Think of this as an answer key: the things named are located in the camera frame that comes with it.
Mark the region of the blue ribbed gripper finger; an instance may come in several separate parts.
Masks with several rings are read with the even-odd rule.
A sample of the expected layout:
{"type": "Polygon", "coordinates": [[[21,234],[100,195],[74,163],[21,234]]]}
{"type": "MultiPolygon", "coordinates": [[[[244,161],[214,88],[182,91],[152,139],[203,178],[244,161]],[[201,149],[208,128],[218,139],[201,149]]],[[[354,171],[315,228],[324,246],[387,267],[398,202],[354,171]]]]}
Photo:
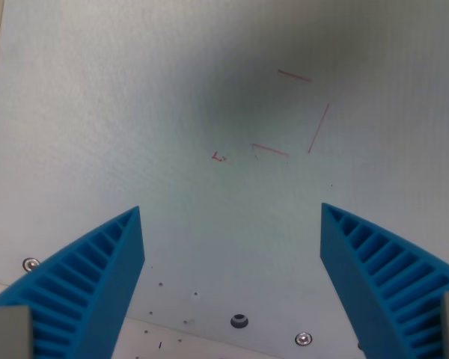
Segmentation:
{"type": "Polygon", "coordinates": [[[449,264],[343,209],[321,206],[320,258],[366,358],[443,358],[449,264]]]}
{"type": "Polygon", "coordinates": [[[0,307],[30,310],[34,358],[110,358],[144,261],[135,206],[24,274],[0,307]]]}

